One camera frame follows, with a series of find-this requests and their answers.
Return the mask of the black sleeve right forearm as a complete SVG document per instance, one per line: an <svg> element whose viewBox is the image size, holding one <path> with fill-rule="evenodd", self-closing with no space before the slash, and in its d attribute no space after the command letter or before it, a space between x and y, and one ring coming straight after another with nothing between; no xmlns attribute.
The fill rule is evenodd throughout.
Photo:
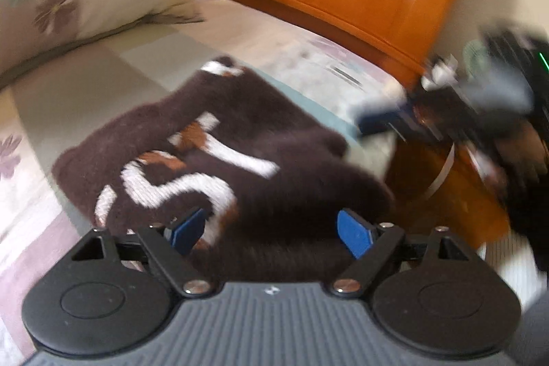
<svg viewBox="0 0 549 366"><path fill-rule="evenodd" d="M547 146L548 140L540 138ZM548 173L524 187L512 178L504 203L512 230L527 238L537 269L548 272Z"/></svg>

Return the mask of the person's right hand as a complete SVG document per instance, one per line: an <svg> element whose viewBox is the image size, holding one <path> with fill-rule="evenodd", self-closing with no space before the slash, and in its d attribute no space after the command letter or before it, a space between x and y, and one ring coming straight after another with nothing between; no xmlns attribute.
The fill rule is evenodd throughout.
<svg viewBox="0 0 549 366"><path fill-rule="evenodd" d="M548 173L548 148L527 120L506 137L483 147L469 142L466 148L485 186L497 193L504 193L512 178L524 187Z"/></svg>

